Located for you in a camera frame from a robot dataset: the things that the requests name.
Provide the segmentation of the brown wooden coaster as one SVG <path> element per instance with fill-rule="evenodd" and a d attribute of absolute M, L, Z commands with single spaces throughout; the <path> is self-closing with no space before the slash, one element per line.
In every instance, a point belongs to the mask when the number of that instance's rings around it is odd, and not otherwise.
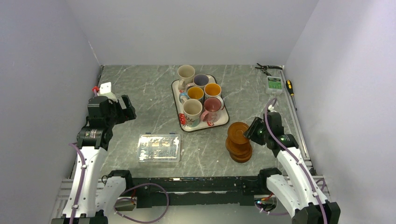
<path fill-rule="evenodd" d="M 252 156 L 252 152 L 247 152 L 245 154 L 241 154 L 241 155 L 236 155 L 233 153 L 229 153 L 231 157 L 239 157 L 239 158 L 245 158 L 245 157 L 251 157 Z"/>
<path fill-rule="evenodd" d="M 251 157 L 239 158 L 239 157 L 231 157 L 235 162 L 245 163 L 250 160 Z"/>
<path fill-rule="evenodd" d="M 226 139 L 226 149 L 236 155 L 245 154 L 247 152 L 252 152 L 252 147 L 249 142 L 244 144 L 236 144 L 229 138 Z"/>
<path fill-rule="evenodd" d="M 249 142 L 249 139 L 244 136 L 249 126 L 243 122 L 232 123 L 227 131 L 228 139 L 235 144 L 242 145 Z"/>

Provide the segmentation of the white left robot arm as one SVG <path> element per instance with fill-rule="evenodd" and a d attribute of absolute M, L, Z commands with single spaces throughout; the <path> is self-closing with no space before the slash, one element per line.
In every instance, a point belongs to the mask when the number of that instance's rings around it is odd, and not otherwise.
<path fill-rule="evenodd" d="M 125 108 L 119 100 L 95 96 L 88 101 L 85 125 L 71 146 L 77 152 L 76 172 L 67 204 L 60 218 L 53 224 L 107 224 L 107 214 L 118 197 L 128 196 L 134 190 L 130 171 L 115 170 L 108 175 L 109 183 L 98 194 L 97 186 L 101 167 L 108 153 L 117 124 L 136 119 L 135 108 L 128 95 L 122 95 Z"/>

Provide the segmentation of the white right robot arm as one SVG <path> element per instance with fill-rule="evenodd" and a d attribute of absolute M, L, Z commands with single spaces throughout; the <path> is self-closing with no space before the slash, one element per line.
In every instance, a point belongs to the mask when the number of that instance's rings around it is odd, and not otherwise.
<path fill-rule="evenodd" d="M 273 193 L 282 203 L 294 224 L 337 224 L 341 209 L 330 202 L 309 172 L 298 143 L 285 134 L 281 115 L 266 111 L 256 117 L 244 136 L 266 145 L 281 163 L 291 183 L 277 168 L 265 168 L 258 174 L 257 187 L 264 194 Z"/>

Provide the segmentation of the clear plastic parts box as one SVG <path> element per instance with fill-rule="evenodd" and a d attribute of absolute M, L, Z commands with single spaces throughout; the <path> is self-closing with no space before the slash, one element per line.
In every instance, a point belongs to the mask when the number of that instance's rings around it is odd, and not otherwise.
<path fill-rule="evenodd" d="M 182 151 L 180 134 L 142 134 L 137 145 L 137 159 L 144 162 L 177 163 Z"/>

